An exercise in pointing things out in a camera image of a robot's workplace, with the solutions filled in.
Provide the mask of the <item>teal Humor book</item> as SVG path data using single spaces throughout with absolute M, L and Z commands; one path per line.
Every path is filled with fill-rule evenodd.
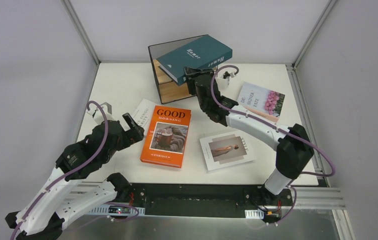
M 187 81 L 186 68 L 212 69 L 233 57 L 233 49 L 205 34 L 160 57 L 159 68 L 178 86 Z

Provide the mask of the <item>orange Good Morning book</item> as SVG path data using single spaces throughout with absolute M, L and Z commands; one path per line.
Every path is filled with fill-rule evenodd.
M 143 163 L 181 168 L 192 111 L 157 105 L 141 151 Z

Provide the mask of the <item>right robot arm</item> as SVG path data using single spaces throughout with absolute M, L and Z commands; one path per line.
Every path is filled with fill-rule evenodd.
M 275 169 L 260 188 L 261 200 L 273 205 L 281 192 L 296 180 L 314 155 L 302 125 L 277 125 L 251 112 L 237 101 L 221 95 L 218 70 L 184 67 L 188 91 L 196 96 L 200 109 L 215 123 L 241 130 L 262 141 L 276 152 Z

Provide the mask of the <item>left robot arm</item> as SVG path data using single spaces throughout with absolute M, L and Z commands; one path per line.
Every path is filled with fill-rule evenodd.
M 12 240 L 56 240 L 72 222 L 93 208 L 113 200 L 121 203 L 129 198 L 130 183 L 117 172 L 79 198 L 63 202 L 116 152 L 143 140 L 145 130 L 128 113 L 122 117 L 128 130 L 113 117 L 101 118 L 90 134 L 63 150 L 31 203 L 5 217 L 7 225 L 13 229 Z

